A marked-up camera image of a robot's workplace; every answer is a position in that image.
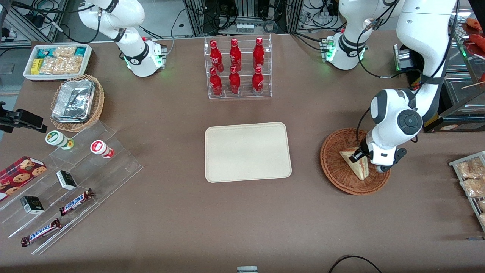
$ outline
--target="wooden skewer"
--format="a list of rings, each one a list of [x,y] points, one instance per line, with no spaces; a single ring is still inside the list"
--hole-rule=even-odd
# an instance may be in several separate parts
[[[468,87],[472,87],[472,86],[475,86],[475,85],[481,85],[481,84],[485,84],[485,82],[479,82],[479,83],[476,83],[476,84],[467,85],[467,86],[462,87],[461,89],[465,89],[465,88],[468,88]]]

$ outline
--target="red cookie box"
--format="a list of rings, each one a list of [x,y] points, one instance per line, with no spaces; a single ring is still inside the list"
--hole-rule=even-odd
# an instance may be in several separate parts
[[[47,170],[39,160],[24,156],[0,171],[0,201]]]

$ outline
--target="beige tray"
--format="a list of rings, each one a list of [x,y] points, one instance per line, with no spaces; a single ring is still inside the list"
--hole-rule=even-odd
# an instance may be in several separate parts
[[[286,126],[281,122],[206,130],[206,179],[211,183],[291,175]]]

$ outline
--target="snack box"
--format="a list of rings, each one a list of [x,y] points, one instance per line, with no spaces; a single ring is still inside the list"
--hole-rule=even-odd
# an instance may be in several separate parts
[[[82,57],[81,68],[79,69],[78,74],[59,74],[59,75],[45,75],[45,74],[32,74],[31,68],[34,65],[34,60],[37,58],[39,50],[46,50],[55,48],[57,46],[63,47],[77,47],[77,48],[86,48],[84,52],[84,56]],[[89,57],[91,56],[92,48],[89,45],[82,45],[82,44],[57,44],[57,45],[39,45],[34,46],[32,49],[31,55],[29,57],[29,61],[24,69],[24,77],[29,80],[33,81],[53,81],[53,80],[66,80],[70,78],[74,78],[76,76],[84,75],[86,68],[88,67]]]
[[[45,171],[47,167],[42,161],[27,156],[0,171],[0,201]]]

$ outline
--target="aluminum foil container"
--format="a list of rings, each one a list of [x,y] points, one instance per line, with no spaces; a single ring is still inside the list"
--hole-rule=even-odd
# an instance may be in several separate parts
[[[90,80],[66,82],[61,86],[52,119],[61,123],[89,120],[96,84]]]

